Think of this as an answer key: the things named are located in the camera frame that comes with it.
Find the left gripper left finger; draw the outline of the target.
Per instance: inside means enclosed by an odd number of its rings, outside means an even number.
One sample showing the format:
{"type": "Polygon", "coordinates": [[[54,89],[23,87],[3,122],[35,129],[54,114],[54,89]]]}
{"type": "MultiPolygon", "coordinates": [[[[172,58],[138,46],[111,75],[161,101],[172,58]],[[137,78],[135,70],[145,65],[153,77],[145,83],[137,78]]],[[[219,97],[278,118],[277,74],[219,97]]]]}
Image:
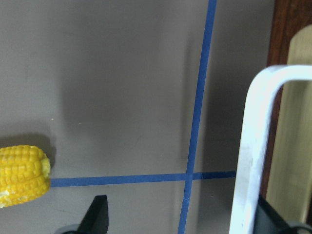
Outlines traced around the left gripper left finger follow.
{"type": "Polygon", "coordinates": [[[106,234],[109,227],[107,195],[97,195],[81,221],[77,232],[80,234],[106,234]]]}

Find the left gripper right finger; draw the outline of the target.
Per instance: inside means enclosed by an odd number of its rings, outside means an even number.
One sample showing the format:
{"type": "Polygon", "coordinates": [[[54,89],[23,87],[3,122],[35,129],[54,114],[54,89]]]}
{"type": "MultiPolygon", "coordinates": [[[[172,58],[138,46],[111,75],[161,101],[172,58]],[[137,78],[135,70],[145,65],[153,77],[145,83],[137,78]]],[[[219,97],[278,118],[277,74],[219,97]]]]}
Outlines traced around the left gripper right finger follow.
{"type": "Polygon", "coordinates": [[[253,234],[279,234],[288,228],[287,222],[260,195],[255,212],[253,234]]]}

